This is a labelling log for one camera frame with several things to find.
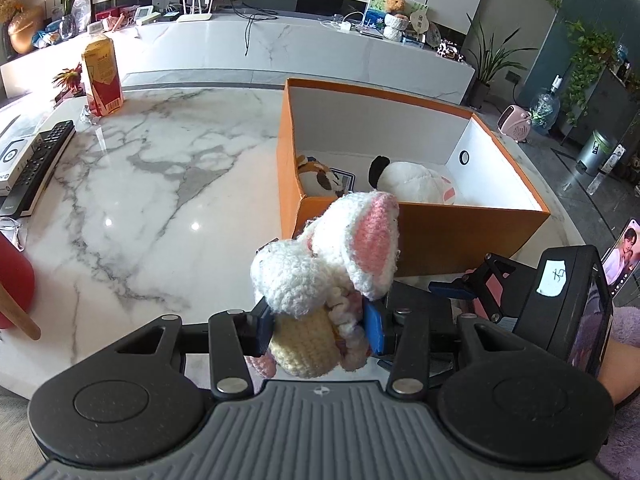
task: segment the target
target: metal trash bin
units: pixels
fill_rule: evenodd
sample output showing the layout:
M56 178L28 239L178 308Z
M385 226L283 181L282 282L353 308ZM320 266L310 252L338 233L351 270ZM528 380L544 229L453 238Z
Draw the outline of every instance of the metal trash bin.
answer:
M575 169L580 173L596 176L612 151L612 142L609 142L598 130L594 130L578 155Z

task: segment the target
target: gold vase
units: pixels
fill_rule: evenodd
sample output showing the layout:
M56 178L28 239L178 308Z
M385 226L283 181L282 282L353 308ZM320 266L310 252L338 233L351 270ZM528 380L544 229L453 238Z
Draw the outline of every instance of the gold vase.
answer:
M31 38L42 29L44 22L44 14L41 7L33 7L32 9L18 12L9 23L9 38L14 50L18 54L26 54L33 50Z

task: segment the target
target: gray ribbed panel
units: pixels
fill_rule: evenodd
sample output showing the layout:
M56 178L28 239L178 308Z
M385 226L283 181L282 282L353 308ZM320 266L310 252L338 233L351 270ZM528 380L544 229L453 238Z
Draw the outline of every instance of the gray ribbed panel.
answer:
M318 395L322 387L323 395ZM123 471L49 463L33 480L604 480L593 464L553 473L487 465L440 433L420 404L377 383L270 381L251 400L220 404L186 446Z

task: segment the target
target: wooden handle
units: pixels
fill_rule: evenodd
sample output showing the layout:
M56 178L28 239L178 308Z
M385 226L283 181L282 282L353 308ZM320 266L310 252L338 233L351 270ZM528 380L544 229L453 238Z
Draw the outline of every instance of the wooden handle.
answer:
M0 283L0 313L4 314L9 321L34 341L40 339L40 327L20 308L20 305L15 303L14 298L6 291L2 283Z

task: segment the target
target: barcode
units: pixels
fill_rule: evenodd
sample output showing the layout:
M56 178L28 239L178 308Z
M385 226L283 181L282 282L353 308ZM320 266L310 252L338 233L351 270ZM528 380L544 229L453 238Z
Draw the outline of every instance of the barcode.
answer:
M110 103L107 103L104 107L107 108L107 113L108 113L115 110L119 106L120 106L120 99L116 99L115 101L111 101Z

